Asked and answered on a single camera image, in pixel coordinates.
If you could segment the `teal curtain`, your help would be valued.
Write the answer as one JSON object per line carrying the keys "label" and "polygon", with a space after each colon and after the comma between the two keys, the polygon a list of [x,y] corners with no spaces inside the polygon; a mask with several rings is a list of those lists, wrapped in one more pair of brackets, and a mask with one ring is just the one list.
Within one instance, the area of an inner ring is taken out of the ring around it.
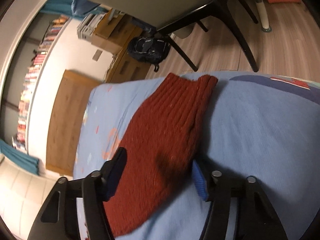
{"label": "teal curtain", "polygon": [[[40,12],[52,15],[65,15],[68,17],[76,18],[78,20],[83,20],[86,16],[73,16],[71,11],[71,4],[72,0],[47,0],[47,2],[41,8]],[[97,9],[100,11],[100,14],[107,13],[107,9],[101,6],[99,6]]]}
{"label": "teal curtain", "polygon": [[1,153],[20,168],[34,175],[40,175],[39,158],[20,152],[3,140],[1,140]]}

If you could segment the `row of books on shelf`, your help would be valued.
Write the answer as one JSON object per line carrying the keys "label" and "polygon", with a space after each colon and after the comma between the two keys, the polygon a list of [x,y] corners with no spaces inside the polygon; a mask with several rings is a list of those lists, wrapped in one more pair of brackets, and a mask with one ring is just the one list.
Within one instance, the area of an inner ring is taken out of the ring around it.
{"label": "row of books on shelf", "polygon": [[31,59],[31,64],[28,67],[28,71],[23,80],[23,90],[18,105],[17,134],[12,138],[12,146],[25,154],[28,153],[26,140],[30,102],[32,101],[44,61],[47,58],[50,49],[53,47],[53,43],[59,35],[59,32],[63,29],[68,20],[69,17],[60,15],[58,18],[50,21],[39,46],[33,51],[34,56]]}

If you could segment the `grey chair with black legs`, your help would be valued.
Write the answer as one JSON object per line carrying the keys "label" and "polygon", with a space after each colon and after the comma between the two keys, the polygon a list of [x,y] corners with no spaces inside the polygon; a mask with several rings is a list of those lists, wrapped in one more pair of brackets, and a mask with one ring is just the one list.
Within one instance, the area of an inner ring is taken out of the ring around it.
{"label": "grey chair with black legs", "polygon": [[[193,23],[200,24],[209,16],[219,19],[230,30],[242,48],[252,70],[258,72],[259,67],[247,41],[228,9],[228,0],[89,0],[106,5],[136,18],[155,33],[161,34],[181,55],[189,67],[196,72],[198,67],[184,51],[170,38],[170,34]],[[238,0],[254,23],[256,16],[245,0]]]}

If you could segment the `black backpack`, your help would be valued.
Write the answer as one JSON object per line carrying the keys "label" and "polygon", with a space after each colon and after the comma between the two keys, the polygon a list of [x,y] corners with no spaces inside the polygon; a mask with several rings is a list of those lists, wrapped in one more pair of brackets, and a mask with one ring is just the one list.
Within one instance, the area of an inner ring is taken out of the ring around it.
{"label": "black backpack", "polygon": [[170,44],[160,38],[134,37],[127,46],[130,57],[142,63],[154,65],[154,72],[159,71],[159,64],[163,62],[170,52]]}

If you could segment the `dark red knit sweater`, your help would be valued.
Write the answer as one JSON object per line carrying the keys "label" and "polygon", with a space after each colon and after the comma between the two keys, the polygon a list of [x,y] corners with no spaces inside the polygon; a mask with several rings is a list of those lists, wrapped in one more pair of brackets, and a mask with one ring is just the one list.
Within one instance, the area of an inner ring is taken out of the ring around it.
{"label": "dark red knit sweater", "polygon": [[127,151],[123,174],[104,204],[114,237],[140,227],[185,182],[217,82],[169,74],[136,110],[120,141]]}

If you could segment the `white table leg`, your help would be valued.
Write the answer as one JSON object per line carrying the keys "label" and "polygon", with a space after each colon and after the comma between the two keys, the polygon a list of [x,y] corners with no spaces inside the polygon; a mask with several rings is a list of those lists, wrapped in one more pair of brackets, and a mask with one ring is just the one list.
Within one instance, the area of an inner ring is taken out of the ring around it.
{"label": "white table leg", "polygon": [[272,31],[272,28],[269,23],[267,11],[263,0],[255,0],[255,4],[257,6],[262,31],[265,33],[270,33]]}

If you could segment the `blue dinosaur print bedsheet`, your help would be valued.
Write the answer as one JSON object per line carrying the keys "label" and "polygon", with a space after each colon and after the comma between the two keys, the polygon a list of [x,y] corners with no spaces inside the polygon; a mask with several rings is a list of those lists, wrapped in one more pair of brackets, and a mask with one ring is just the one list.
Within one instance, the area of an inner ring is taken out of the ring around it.
{"label": "blue dinosaur print bedsheet", "polygon": [[[204,117],[202,152],[223,172],[255,176],[289,239],[319,210],[319,85],[289,77],[217,72]],[[75,179],[102,167],[135,111],[162,78],[103,84],[87,103]]]}

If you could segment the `teal curtain left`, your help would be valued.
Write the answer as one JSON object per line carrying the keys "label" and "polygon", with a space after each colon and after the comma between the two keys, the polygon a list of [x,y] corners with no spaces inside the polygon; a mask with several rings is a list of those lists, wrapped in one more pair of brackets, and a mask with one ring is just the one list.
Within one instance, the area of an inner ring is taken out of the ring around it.
{"label": "teal curtain left", "polygon": [[3,140],[1,140],[1,153],[20,168],[34,175],[40,175],[39,158],[20,152]]}

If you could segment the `teal curtain right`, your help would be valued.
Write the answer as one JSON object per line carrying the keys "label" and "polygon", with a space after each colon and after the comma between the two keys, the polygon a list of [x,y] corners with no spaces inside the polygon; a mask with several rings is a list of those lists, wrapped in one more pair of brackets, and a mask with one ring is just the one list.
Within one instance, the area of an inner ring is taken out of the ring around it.
{"label": "teal curtain right", "polygon": [[[65,15],[68,17],[76,18],[78,20],[83,20],[86,16],[73,16],[71,11],[71,4],[72,0],[47,0],[47,2],[41,8],[40,12],[52,15]],[[100,14],[107,13],[107,9],[101,6],[99,6],[97,9],[100,11]]]}

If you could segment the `wooden bedside desk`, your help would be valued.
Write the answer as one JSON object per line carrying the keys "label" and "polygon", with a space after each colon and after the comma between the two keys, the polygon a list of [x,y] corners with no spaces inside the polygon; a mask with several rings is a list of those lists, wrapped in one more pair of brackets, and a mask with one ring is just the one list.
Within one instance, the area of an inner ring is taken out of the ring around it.
{"label": "wooden bedside desk", "polygon": [[127,47],[134,37],[142,35],[140,27],[132,24],[132,17],[110,10],[93,31],[91,43],[113,55],[106,75],[106,83],[144,80],[151,64],[138,62],[128,55]]}

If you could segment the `stack of white boxes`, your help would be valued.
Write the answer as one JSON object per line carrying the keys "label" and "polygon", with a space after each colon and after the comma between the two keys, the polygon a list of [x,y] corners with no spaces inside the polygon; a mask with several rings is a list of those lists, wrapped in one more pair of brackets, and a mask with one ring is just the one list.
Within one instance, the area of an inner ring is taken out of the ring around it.
{"label": "stack of white boxes", "polygon": [[77,36],[80,40],[91,42],[93,32],[104,18],[106,13],[102,14],[89,14],[77,27]]}

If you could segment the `blue folded duvet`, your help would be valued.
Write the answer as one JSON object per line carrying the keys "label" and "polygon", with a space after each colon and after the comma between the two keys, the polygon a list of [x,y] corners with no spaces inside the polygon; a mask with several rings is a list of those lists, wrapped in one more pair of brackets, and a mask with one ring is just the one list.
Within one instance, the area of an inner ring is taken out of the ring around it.
{"label": "blue folded duvet", "polygon": [[99,14],[98,7],[99,4],[89,0],[72,0],[71,11],[73,16],[85,17],[89,14]]}

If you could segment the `wooden headboard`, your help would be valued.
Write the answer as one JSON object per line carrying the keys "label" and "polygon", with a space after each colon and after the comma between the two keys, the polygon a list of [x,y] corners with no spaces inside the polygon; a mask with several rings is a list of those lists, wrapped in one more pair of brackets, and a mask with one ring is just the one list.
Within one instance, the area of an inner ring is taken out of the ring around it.
{"label": "wooden headboard", "polygon": [[72,70],[64,71],[48,128],[47,170],[73,175],[84,112],[91,91],[100,84],[100,81]]}

